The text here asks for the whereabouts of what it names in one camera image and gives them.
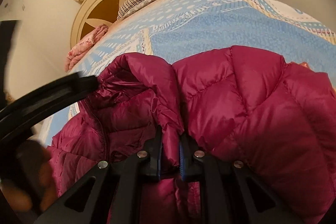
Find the person's left hand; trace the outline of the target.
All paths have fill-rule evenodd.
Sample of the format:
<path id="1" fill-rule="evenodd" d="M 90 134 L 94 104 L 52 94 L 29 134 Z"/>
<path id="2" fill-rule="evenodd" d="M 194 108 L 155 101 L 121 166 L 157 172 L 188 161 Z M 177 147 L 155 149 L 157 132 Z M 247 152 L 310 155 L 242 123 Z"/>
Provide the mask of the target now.
<path id="1" fill-rule="evenodd" d="M 41 214 L 58 198 L 51 155 L 39 142 L 27 140 L 1 164 L 1 191 L 15 212 Z"/>

